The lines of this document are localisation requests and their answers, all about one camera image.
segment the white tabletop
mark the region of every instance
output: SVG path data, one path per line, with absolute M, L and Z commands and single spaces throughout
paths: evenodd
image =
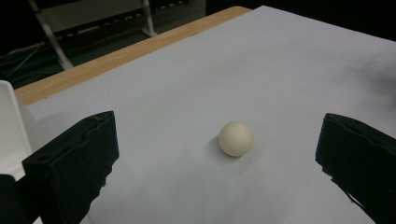
M 28 108 L 53 136 L 115 111 L 94 224 L 368 224 L 315 152 L 327 112 L 396 136 L 395 72 L 394 42 L 261 7 Z M 233 120 L 255 133 L 240 159 L 216 140 Z

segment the ping pong ball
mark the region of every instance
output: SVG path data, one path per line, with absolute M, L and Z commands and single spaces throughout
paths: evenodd
M 222 127 L 219 133 L 221 149 L 233 157 L 241 157 L 253 146 L 253 131 L 239 121 L 230 122 Z

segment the wooden table edge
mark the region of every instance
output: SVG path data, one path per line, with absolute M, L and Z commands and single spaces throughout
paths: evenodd
M 124 49 L 116 50 L 70 70 L 21 87 L 15 90 L 15 92 L 26 105 L 33 104 L 55 93 L 69 89 L 78 83 L 97 77 L 106 71 L 147 55 L 152 51 L 161 49 L 189 36 L 196 35 L 249 11 L 250 9 L 245 7 L 227 8 Z

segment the ball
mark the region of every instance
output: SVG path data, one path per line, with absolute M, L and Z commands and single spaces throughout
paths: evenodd
M 219 133 L 219 145 L 228 155 L 241 157 L 253 147 L 253 131 L 243 122 L 234 121 L 222 127 Z

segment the dark floor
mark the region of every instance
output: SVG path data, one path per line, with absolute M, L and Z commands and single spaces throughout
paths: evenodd
M 190 0 L 153 11 L 154 29 L 160 34 L 204 17 L 205 0 Z M 79 65 L 149 38 L 140 31 L 144 24 L 143 16 L 129 16 L 78 35 L 60 37 L 59 42 L 71 63 Z M 0 75 L 15 89 L 62 71 L 46 39 L 0 58 Z

